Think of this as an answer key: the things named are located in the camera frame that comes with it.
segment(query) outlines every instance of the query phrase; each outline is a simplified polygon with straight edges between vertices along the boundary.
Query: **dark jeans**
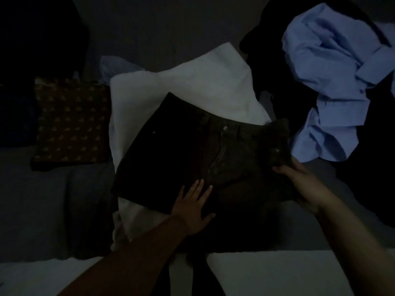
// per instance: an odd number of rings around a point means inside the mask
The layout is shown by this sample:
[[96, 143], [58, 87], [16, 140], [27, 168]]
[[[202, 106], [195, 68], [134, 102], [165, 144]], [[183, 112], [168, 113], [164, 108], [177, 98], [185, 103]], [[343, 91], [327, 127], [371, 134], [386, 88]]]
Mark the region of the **dark jeans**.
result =
[[290, 164], [284, 120], [240, 123], [169, 93], [122, 159], [112, 192], [169, 214], [181, 186], [204, 178], [214, 189], [202, 215], [217, 217], [182, 248], [263, 250], [278, 234], [277, 203], [294, 192], [288, 179], [272, 171], [279, 164]]

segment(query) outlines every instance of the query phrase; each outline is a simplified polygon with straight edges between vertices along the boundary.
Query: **white cloth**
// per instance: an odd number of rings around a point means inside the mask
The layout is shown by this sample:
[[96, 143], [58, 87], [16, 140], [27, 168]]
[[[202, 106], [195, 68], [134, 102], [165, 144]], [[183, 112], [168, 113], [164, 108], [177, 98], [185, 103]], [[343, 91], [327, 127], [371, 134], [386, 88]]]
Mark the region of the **white cloth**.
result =
[[[255, 125], [271, 121], [256, 100], [249, 66], [230, 43], [168, 71], [117, 75], [110, 87], [109, 136], [115, 170], [168, 92], [222, 118]], [[119, 198], [118, 205], [129, 240], [166, 218], [165, 214], [125, 199]]]

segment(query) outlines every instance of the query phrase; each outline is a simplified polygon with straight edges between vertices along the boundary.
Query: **finger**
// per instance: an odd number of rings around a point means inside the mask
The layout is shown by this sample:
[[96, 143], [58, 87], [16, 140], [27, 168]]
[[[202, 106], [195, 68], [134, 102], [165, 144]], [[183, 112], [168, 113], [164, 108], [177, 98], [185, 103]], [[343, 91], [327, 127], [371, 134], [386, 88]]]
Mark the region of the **finger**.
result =
[[192, 194], [193, 194], [194, 191], [196, 190], [196, 187], [198, 186], [198, 184], [199, 184], [199, 180], [197, 179], [197, 180], [192, 184], [192, 186], [189, 188], [189, 191], [188, 191], [187, 194], [185, 195], [185, 199], [189, 199], [189, 198], [192, 196]]
[[211, 193], [211, 191], [213, 190], [213, 185], [210, 185], [206, 192], [203, 193], [203, 195], [201, 196], [201, 198], [197, 201], [198, 204], [200, 204], [200, 207], [203, 207], [203, 205], [206, 203], [207, 199], [209, 198], [209, 195]]
[[195, 192], [192, 194], [192, 199], [198, 200], [198, 197], [201, 193], [201, 190], [203, 189], [203, 185], [204, 185], [204, 179], [200, 180], [199, 185], [197, 186]]
[[178, 193], [177, 198], [175, 199], [175, 202], [179, 202], [184, 197], [184, 189], [185, 186], [182, 186], [180, 192]]
[[306, 167], [304, 167], [304, 165], [300, 163], [295, 157], [292, 157], [292, 163], [294, 164], [296, 170], [303, 173], [310, 173], [310, 171]]
[[287, 177], [289, 177], [290, 179], [294, 179], [295, 176], [297, 176], [298, 171], [292, 169], [291, 167], [287, 166], [287, 165], [282, 165], [282, 166], [273, 166], [272, 169], [280, 174], [284, 174]]
[[210, 221], [215, 217], [214, 213], [211, 213], [209, 215], [207, 215], [204, 219], [203, 219], [203, 228], [205, 228], [207, 226], [207, 224], [210, 223]]

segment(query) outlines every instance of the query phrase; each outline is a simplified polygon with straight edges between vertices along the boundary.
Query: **patterned cushion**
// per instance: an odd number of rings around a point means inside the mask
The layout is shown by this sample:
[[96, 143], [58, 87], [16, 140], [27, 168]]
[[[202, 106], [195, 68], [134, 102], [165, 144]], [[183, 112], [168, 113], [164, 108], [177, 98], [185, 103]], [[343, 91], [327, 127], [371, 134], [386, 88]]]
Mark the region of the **patterned cushion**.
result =
[[78, 80], [38, 82], [43, 85], [34, 90], [42, 115], [32, 169], [108, 161], [109, 88]]

